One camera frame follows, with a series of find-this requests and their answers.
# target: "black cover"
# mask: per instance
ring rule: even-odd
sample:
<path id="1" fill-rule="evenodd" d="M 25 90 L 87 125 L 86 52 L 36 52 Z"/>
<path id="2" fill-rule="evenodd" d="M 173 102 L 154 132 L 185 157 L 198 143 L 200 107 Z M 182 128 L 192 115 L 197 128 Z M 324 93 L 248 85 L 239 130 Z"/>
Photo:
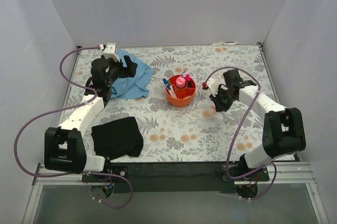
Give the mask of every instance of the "black cover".
<path id="1" fill-rule="evenodd" d="M 138 157 L 143 149 L 135 117 L 114 120 L 92 127 L 96 155 L 115 159 L 124 155 Z"/>

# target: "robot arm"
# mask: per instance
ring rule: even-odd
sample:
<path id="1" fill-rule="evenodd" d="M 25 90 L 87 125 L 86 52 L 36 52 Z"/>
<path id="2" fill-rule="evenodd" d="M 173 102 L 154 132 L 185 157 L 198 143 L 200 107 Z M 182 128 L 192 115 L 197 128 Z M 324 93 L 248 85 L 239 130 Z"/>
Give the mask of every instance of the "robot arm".
<path id="1" fill-rule="evenodd" d="M 116 53 L 115 44 L 100 45 L 100 48 L 103 55 L 92 61 L 92 77 L 85 85 L 96 90 L 97 97 L 87 103 L 94 97 L 94 92 L 87 89 L 82 99 L 86 105 L 76 108 L 57 128 L 47 129 L 44 151 L 46 169 L 80 174 L 85 171 L 102 171 L 105 164 L 110 163 L 104 157 L 87 154 L 82 137 L 96 115 L 109 102 L 112 84 L 118 78 L 134 77 L 137 64 L 129 56 L 124 56 L 124 67 Z"/>
<path id="2" fill-rule="evenodd" d="M 218 85 L 214 79 L 209 79 L 203 86 L 204 89 L 210 89 L 210 99 L 216 111 L 228 111 L 234 101 L 249 106 L 258 92 L 256 84 L 250 80 L 243 81 L 237 69 L 228 70 L 223 76 L 226 85 Z M 302 151 L 306 146 L 302 115 L 297 108 L 288 109 L 267 95 L 259 94 L 252 110 L 264 123 L 262 144 L 240 157 L 236 175 Z"/>

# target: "pink object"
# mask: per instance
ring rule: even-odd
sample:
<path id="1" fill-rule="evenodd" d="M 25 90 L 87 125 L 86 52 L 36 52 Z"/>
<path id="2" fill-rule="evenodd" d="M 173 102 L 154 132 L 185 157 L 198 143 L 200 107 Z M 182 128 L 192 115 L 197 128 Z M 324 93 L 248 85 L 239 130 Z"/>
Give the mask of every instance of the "pink object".
<path id="1" fill-rule="evenodd" d="M 177 78 L 175 81 L 175 86 L 178 88 L 183 88 L 185 86 L 186 80 L 183 77 Z"/>

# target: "gray wall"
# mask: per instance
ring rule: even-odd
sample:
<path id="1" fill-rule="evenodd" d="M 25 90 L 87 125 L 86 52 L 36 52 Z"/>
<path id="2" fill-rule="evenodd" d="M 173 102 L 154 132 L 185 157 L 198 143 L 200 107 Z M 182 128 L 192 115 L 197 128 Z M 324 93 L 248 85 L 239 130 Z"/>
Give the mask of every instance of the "gray wall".
<path id="1" fill-rule="evenodd" d="M 52 0 L 76 45 L 265 40 L 285 0 Z"/>
<path id="2" fill-rule="evenodd" d="M 265 41 L 280 101 L 302 111 L 309 160 L 330 223 L 337 223 L 337 4 L 287 0 Z"/>
<path id="3" fill-rule="evenodd" d="M 0 20 L 0 223 L 21 223 L 33 178 L 15 162 L 14 138 L 30 118 L 62 105 L 67 83 L 58 65 L 75 46 L 50 0 L 0 0 Z M 67 74 L 73 62 L 66 63 Z M 43 161 L 44 131 L 57 126 L 58 116 L 23 133 L 19 156 L 28 170 Z"/>

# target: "red container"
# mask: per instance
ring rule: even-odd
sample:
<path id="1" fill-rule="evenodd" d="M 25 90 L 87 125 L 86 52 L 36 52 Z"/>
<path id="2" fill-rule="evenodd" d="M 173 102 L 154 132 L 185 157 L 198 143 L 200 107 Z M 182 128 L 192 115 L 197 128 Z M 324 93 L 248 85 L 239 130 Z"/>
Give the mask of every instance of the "red container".
<path id="1" fill-rule="evenodd" d="M 175 107 L 185 107 L 188 106 L 194 99 L 195 96 L 195 91 L 196 91 L 196 85 L 193 79 L 191 79 L 192 82 L 192 87 L 187 87 L 187 82 L 185 83 L 184 88 L 177 88 L 173 83 L 175 83 L 175 81 L 177 80 L 177 78 L 179 78 L 180 75 L 175 75 L 173 77 L 170 78 L 170 82 L 172 84 L 172 88 L 175 91 L 175 94 L 177 96 L 178 99 L 172 97 L 169 93 L 169 91 L 167 90 L 167 88 L 165 88 L 166 90 L 166 97 L 168 102 L 170 102 L 173 106 Z"/>

